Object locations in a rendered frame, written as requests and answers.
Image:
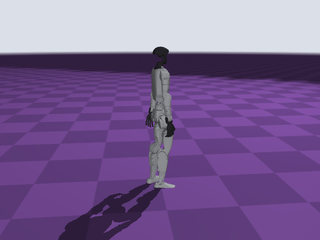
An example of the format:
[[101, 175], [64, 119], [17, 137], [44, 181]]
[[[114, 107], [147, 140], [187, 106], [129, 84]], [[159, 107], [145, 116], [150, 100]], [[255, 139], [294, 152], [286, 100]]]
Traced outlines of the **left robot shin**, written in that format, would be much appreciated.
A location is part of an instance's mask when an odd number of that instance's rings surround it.
[[153, 153], [150, 150], [149, 150], [149, 165], [150, 165], [150, 177], [154, 179], [156, 178], [158, 157], [157, 157], [157, 153]]

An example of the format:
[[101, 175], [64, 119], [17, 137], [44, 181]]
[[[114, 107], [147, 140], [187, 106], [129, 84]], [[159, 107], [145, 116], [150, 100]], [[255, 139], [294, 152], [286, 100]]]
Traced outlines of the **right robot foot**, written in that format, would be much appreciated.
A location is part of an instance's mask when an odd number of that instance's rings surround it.
[[[161, 184], [161, 183], [160, 183]], [[166, 183], [166, 182], [163, 182], [163, 185], [159, 185], [159, 182], [156, 182], [154, 184], [154, 187], [155, 188], [174, 188], [175, 185], [174, 184], [169, 184], [169, 183]]]

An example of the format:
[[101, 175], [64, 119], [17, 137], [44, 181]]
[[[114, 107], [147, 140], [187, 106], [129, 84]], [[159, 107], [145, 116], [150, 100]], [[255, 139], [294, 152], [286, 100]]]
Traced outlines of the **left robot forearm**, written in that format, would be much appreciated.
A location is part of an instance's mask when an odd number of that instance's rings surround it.
[[153, 112], [153, 108], [155, 108], [155, 106], [156, 106], [156, 103], [157, 103], [157, 101], [155, 101], [155, 100], [153, 100], [153, 94], [152, 94], [152, 92], [151, 92], [151, 94], [150, 94], [150, 98], [151, 98], [151, 103], [150, 103], [150, 112]]

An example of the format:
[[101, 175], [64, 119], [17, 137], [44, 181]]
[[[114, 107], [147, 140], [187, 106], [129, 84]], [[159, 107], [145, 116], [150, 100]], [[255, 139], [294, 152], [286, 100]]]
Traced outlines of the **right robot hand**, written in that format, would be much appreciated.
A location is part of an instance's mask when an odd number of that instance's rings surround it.
[[175, 131], [175, 127], [174, 125], [172, 124], [173, 120], [172, 121], [168, 121], [168, 118], [166, 117], [165, 118], [165, 122], [167, 124], [167, 135], [165, 137], [171, 137], [174, 135], [174, 131]]

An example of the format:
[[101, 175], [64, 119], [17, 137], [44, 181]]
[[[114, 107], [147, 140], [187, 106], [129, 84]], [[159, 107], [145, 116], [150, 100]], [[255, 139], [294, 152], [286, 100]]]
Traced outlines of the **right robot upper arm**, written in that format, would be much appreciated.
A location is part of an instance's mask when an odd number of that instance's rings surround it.
[[[161, 90], [162, 90], [162, 98], [164, 100], [165, 95], [170, 95], [168, 93], [169, 90], [169, 81], [170, 81], [170, 73], [165, 70], [161, 70], [159, 74], [161, 80]], [[171, 95], [170, 95], [171, 96]], [[171, 96], [172, 97], [172, 96]]]

